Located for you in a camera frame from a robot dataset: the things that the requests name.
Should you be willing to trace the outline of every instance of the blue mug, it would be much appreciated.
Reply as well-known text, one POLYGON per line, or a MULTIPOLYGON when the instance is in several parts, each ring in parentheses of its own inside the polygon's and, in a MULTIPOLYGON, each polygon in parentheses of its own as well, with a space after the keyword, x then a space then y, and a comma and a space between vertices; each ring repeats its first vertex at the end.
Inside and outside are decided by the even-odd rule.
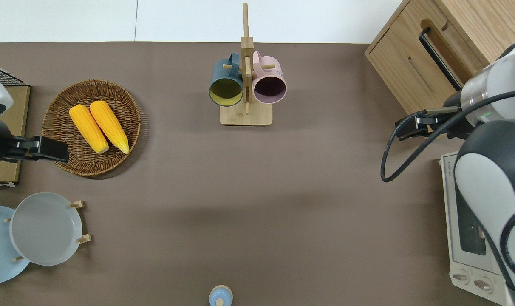
POLYGON ((219 106, 233 106, 242 100, 242 75, 238 71, 240 56, 235 52, 221 59, 212 68, 209 96, 219 106))

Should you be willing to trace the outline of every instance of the corn cob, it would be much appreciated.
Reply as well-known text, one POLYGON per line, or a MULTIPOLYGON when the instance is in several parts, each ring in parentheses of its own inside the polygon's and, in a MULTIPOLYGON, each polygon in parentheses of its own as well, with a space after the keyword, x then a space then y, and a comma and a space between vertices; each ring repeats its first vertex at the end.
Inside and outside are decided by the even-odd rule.
POLYGON ((69 116, 93 151, 101 154, 108 150, 105 137, 85 105, 78 104, 71 107, 69 116))
POLYGON ((95 101, 89 106, 89 110, 102 132, 110 142, 125 154, 129 153, 129 142, 120 122, 104 101, 95 101))

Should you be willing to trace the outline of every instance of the wicker basket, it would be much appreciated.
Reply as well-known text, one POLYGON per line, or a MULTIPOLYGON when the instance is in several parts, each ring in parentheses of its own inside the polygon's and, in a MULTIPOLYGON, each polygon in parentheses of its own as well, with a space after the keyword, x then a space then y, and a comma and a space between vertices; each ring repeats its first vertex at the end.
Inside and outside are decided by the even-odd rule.
POLYGON ((135 148, 141 133, 141 114, 135 99, 123 87, 109 81, 91 79, 67 87, 52 101, 44 120, 42 135, 62 141, 69 146, 69 162, 56 165, 79 176, 97 176, 120 165, 129 154, 114 147, 97 154, 84 140, 69 116, 69 109, 77 104, 87 107, 96 100, 108 103, 122 125, 129 141, 129 154, 135 148))

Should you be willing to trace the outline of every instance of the black cable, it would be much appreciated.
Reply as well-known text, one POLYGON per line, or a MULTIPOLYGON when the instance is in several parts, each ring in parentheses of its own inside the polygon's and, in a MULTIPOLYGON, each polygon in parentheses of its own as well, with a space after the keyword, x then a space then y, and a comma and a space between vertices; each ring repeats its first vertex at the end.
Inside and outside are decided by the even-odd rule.
POLYGON ((501 231, 501 237, 499 240, 499 248, 501 251, 501 255, 503 256, 503 259, 505 261, 505 264, 507 264, 507 267, 515 274, 515 264, 514 261, 512 261, 512 258, 510 257, 508 248, 507 248, 507 242, 509 239, 510 232, 514 228, 515 225, 515 213, 510 217, 510 219, 505 223, 505 227, 501 231))
POLYGON ((515 97, 515 91, 500 93, 499 95, 489 97, 487 99, 482 100, 479 103, 475 103, 475 104, 471 105, 470 107, 467 107, 467 109, 462 110, 461 112, 452 116, 449 120, 447 120, 444 124, 442 124, 439 128, 437 128, 426 139, 426 141, 424 141, 418 148, 416 148, 413 151, 413 153, 409 156, 409 158, 407 158, 407 160, 391 176, 386 177, 386 175, 384 173, 385 169, 386 169, 386 159, 388 158, 388 153, 390 151, 391 144, 392 144, 393 140, 395 139, 395 137, 397 136, 397 132, 399 132, 400 128, 402 128, 407 122, 409 122, 409 120, 418 116, 419 113, 423 112, 423 114, 425 114, 425 110, 421 110, 417 113, 413 113, 413 114, 407 116, 403 121, 401 121, 397 125, 396 129, 393 131, 392 136, 388 140, 386 149, 384 149, 384 154, 382 155, 382 162, 380 163, 380 178, 382 179, 383 182, 391 182, 391 181, 395 180, 395 178, 397 178, 399 176, 399 174, 401 174, 403 171, 405 171, 405 169, 408 167, 408 165, 410 165, 414 161, 414 159, 416 159, 416 157, 418 157, 418 155, 420 153, 422 153, 422 151, 424 151, 424 149, 426 149, 430 143, 432 143, 432 141, 434 141, 440 134, 444 133, 445 130, 447 130, 448 128, 451 128, 459 120, 463 119, 463 117, 467 116, 467 114, 474 112, 474 111, 478 110, 479 108, 486 106, 488 104, 494 103, 496 101, 500 101, 501 99, 508 99, 511 97, 515 97))

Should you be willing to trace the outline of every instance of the brown table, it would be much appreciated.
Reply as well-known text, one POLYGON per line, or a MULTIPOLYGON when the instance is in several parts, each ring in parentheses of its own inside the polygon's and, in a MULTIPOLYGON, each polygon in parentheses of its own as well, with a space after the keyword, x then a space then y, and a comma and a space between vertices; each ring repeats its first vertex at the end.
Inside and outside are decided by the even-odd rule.
MULTIPOLYGON (((450 283, 436 141, 399 179, 379 177, 404 114, 367 45, 261 44, 288 93, 269 127, 219 124, 209 71, 238 43, 0 43, 0 66, 30 83, 26 135, 65 87, 116 82, 143 110, 135 152, 100 179, 23 162, 0 187, 16 207, 42 191, 84 200, 94 241, 67 262, 30 264, 0 305, 492 305, 450 283)), ((390 173, 421 140, 395 143, 390 173)))

